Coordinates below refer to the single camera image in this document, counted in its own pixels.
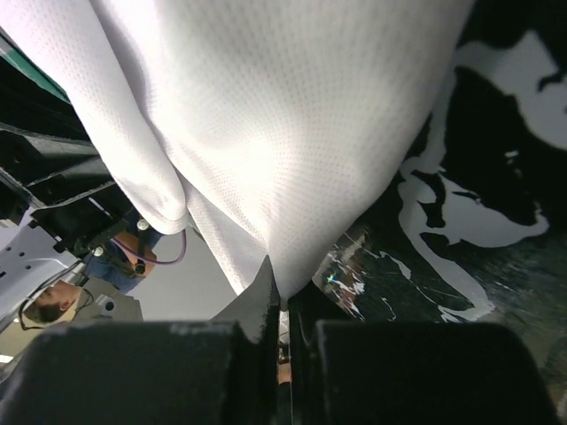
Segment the white fabric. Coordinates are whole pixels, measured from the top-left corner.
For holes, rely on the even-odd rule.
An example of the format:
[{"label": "white fabric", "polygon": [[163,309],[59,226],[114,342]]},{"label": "white fabric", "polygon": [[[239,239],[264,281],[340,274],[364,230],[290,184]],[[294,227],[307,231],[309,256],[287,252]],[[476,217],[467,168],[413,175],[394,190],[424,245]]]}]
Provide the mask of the white fabric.
[{"label": "white fabric", "polygon": [[285,297],[382,193],[470,0],[0,0],[160,232],[187,211],[237,293]]}]

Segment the person's arm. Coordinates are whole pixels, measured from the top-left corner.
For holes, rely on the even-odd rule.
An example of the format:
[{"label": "person's arm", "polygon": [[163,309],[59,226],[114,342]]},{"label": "person's arm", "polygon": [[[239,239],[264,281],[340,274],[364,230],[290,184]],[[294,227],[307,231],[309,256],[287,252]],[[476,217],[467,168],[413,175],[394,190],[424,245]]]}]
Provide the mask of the person's arm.
[{"label": "person's arm", "polygon": [[[137,252],[138,251],[138,238],[134,235],[131,235],[128,232],[121,232],[118,235],[116,235],[114,237],[118,242],[124,243],[125,246],[127,246],[130,250]],[[138,258],[131,254],[130,252],[126,251],[126,250],[122,250],[120,248],[120,250],[122,252],[124,252],[124,255],[126,255],[126,258],[128,259],[128,262],[132,265],[132,267],[136,266],[136,263],[138,262]],[[151,248],[146,244],[144,246],[144,256],[147,259],[153,259],[155,260],[156,254],[153,253],[153,251],[151,250]],[[141,277],[146,277],[155,267],[154,264],[145,263],[145,272],[143,274],[140,274]]]}]

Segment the dark hair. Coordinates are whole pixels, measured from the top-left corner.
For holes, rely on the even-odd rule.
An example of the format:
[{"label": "dark hair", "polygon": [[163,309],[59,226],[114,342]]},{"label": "dark hair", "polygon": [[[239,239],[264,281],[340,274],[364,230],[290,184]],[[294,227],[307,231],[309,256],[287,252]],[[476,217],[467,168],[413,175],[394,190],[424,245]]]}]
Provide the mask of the dark hair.
[{"label": "dark hair", "polygon": [[26,309],[24,315],[36,323],[53,323],[58,320],[65,312],[61,310],[59,303],[37,306],[33,303]]}]

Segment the person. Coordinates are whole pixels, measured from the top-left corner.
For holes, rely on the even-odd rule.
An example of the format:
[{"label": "person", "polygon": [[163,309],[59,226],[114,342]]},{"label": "person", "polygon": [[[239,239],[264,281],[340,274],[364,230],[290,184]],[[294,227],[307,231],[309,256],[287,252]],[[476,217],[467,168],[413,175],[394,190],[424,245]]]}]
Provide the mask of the person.
[{"label": "person", "polygon": [[[126,230],[114,237],[115,240],[133,251],[138,251],[138,230],[136,226],[138,219],[139,216],[136,211],[129,213],[125,217],[128,223]],[[156,255],[152,249],[161,238],[161,234],[151,228],[147,232],[144,257],[155,260]],[[145,262],[143,273],[127,275],[123,270],[120,270],[121,266],[134,270],[138,258],[115,242],[109,241],[104,244],[103,248],[105,250],[104,256],[95,257],[91,253],[83,259],[86,264],[83,274],[87,277],[97,277],[111,283],[122,294],[127,294],[134,289],[154,268],[153,264]],[[109,260],[110,257],[117,259],[117,262],[114,263]],[[53,323],[76,304],[81,293],[81,286],[75,286],[72,283],[59,280],[53,286],[47,288],[24,314],[35,322]]]}]

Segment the white cloth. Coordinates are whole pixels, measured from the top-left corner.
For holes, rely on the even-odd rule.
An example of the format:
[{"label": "white cloth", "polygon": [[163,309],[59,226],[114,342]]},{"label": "white cloth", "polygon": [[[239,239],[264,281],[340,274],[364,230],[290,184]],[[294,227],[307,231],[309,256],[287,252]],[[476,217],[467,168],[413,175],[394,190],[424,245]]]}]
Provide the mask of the white cloth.
[{"label": "white cloth", "polygon": [[470,0],[0,0],[160,232],[197,222],[239,293],[289,297],[386,188]]}]

